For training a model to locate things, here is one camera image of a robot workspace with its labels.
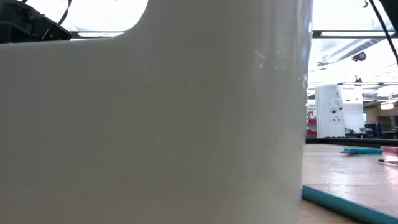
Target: pen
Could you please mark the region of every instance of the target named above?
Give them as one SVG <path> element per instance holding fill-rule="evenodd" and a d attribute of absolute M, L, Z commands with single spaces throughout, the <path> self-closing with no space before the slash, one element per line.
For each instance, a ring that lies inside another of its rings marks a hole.
<path fill-rule="evenodd" d="M 379 159 L 379 162 L 386 162 L 386 163 L 398 165 L 398 161 L 386 161 L 385 159 Z"/>

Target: black object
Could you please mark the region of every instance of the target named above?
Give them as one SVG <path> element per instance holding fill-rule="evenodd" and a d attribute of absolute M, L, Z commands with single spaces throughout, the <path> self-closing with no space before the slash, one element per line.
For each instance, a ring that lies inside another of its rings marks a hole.
<path fill-rule="evenodd" d="M 381 25 L 381 27 L 383 28 L 383 31 L 384 31 L 384 33 L 385 33 L 385 35 L 386 35 L 388 44 L 390 45 L 390 48 L 391 48 L 391 50 L 392 50 L 392 53 L 394 54 L 394 57 L 395 57 L 395 59 L 396 59 L 396 63 L 397 63 L 397 65 L 398 65 L 398 53 L 397 53 L 396 48 L 394 47 L 394 44 L 392 43 L 391 36 L 390 36 L 390 34 L 388 33 L 386 24 L 384 23 L 383 18 L 381 17 L 380 12 L 379 12 L 379 10 L 377 9 L 376 5 L 374 4 L 373 0 L 369 0 L 369 2 L 371 3 L 372 8 L 373 8 L 373 10 L 374 10 L 374 13 L 376 14 L 377 19 L 379 20 L 380 25 Z M 388 17 L 389 17 L 389 19 L 390 19 L 392 25 L 394 26 L 395 30 L 397 30 L 397 26 L 398 26 L 398 25 L 397 25 L 397 19 L 398 19 L 398 18 L 397 18 L 397 12 L 398 12 L 398 4 L 397 4 L 397 1 L 395 1 L 395 0 L 385 0 L 385 1 L 380 0 L 380 2 L 381 2 L 381 4 L 383 5 L 383 8 L 384 8 L 384 10 L 386 11 L 386 13 L 387 13 L 387 15 L 388 15 Z"/>
<path fill-rule="evenodd" d="M 307 138 L 306 144 L 336 144 L 342 146 L 380 147 L 398 146 L 396 139 L 359 139 L 359 138 Z"/>
<path fill-rule="evenodd" d="M 0 44 L 70 40 L 71 33 L 33 7 L 16 0 L 0 0 Z"/>
<path fill-rule="evenodd" d="M 372 131 L 365 131 L 369 138 L 382 138 L 381 124 L 365 124 L 365 128 L 370 128 Z"/>
<path fill-rule="evenodd" d="M 356 54 L 354 57 L 353 57 L 353 61 L 354 62 L 357 62 L 357 61 L 364 61 L 366 59 L 366 54 L 365 54 L 365 52 L 361 52 L 361 53 L 358 53 L 358 54 Z"/>
<path fill-rule="evenodd" d="M 369 5 L 369 3 L 367 2 L 367 0 L 365 0 L 365 5 L 362 6 L 362 8 L 366 8 Z"/>
<path fill-rule="evenodd" d="M 63 15 L 62 15 L 60 21 L 58 22 L 59 25 L 61 25 L 61 24 L 64 22 L 64 20 L 67 18 L 68 13 L 69 13 L 70 4 L 72 4 L 72 0 L 68 0 L 68 7 L 67 7 L 67 10 L 65 10 L 65 12 L 63 13 Z"/>
<path fill-rule="evenodd" d="M 317 66 L 322 66 L 322 68 L 320 68 L 319 70 L 326 70 L 327 68 L 325 68 L 325 66 L 329 64 L 333 64 L 333 62 L 318 62 Z"/>
<path fill-rule="evenodd" d="M 362 83 L 362 79 L 357 78 L 357 76 L 355 76 L 355 83 Z"/>

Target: white machine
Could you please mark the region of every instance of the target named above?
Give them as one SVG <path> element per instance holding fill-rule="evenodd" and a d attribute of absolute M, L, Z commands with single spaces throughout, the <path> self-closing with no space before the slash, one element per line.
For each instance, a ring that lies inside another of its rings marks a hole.
<path fill-rule="evenodd" d="M 0 46 L 2 224 L 295 223 L 311 0 L 149 0 Z"/>
<path fill-rule="evenodd" d="M 315 99 L 317 101 L 317 137 L 345 137 L 344 105 L 340 86 L 318 86 L 315 89 Z"/>

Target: ceiling light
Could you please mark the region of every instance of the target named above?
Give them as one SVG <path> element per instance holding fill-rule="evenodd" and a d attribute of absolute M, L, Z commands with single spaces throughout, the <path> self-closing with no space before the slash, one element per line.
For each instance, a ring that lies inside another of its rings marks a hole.
<path fill-rule="evenodd" d="M 398 93 L 398 86 L 384 86 L 377 90 L 378 96 L 391 96 Z"/>
<path fill-rule="evenodd" d="M 362 101 L 378 101 L 383 103 L 395 103 L 393 100 L 385 100 L 385 99 L 363 99 Z"/>
<path fill-rule="evenodd" d="M 79 32 L 80 37 L 116 37 L 123 32 Z"/>
<path fill-rule="evenodd" d="M 382 109 L 382 110 L 390 110 L 393 108 L 394 108 L 394 105 L 392 103 L 385 103 L 385 104 L 380 105 L 380 109 Z"/>
<path fill-rule="evenodd" d="M 362 83 L 350 83 L 350 82 L 344 82 L 342 83 L 343 85 L 357 85 L 357 86 L 363 86 L 363 85 L 378 85 L 379 83 L 375 83 L 375 82 L 362 82 Z"/>
<path fill-rule="evenodd" d="M 395 34 L 394 31 L 389 32 L 390 36 Z M 333 32 L 333 31 L 322 31 L 321 37 L 352 37 L 352 38 L 359 38 L 359 37 L 385 37 L 386 34 L 383 31 L 348 31 L 348 32 Z"/>

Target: fluorescent light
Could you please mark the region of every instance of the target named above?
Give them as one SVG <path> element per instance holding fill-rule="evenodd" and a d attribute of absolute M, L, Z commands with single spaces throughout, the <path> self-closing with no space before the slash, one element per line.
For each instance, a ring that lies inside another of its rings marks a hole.
<path fill-rule="evenodd" d="M 378 96 L 391 96 L 398 93 L 398 86 L 384 86 L 377 90 Z"/>
<path fill-rule="evenodd" d="M 382 109 L 382 110 L 390 110 L 393 108 L 394 108 L 394 105 L 392 103 L 385 103 L 385 104 L 380 105 L 380 109 Z"/>
<path fill-rule="evenodd" d="M 338 85 L 338 83 L 308 83 L 308 86 Z"/>
<path fill-rule="evenodd" d="M 379 83 L 374 83 L 374 82 L 364 82 L 364 83 L 346 83 L 344 82 L 343 85 L 378 85 Z"/>
<path fill-rule="evenodd" d="M 393 100 L 381 100 L 381 99 L 363 99 L 362 101 L 378 101 L 378 102 L 387 102 L 387 103 L 393 102 Z"/>
<path fill-rule="evenodd" d="M 395 34 L 394 31 L 388 32 L 390 36 Z M 361 31 L 361 32 L 333 32 L 333 31 L 323 31 L 321 33 L 321 37 L 385 37 L 385 33 L 383 31 Z"/>
<path fill-rule="evenodd" d="M 116 37 L 123 32 L 79 32 L 80 37 Z"/>
<path fill-rule="evenodd" d="M 355 89 L 356 87 L 358 87 L 358 86 L 355 86 L 355 85 L 342 85 L 341 86 L 343 89 L 345 89 L 345 90 L 350 90 L 350 89 L 352 89 L 352 90 L 357 90 L 357 89 Z"/>

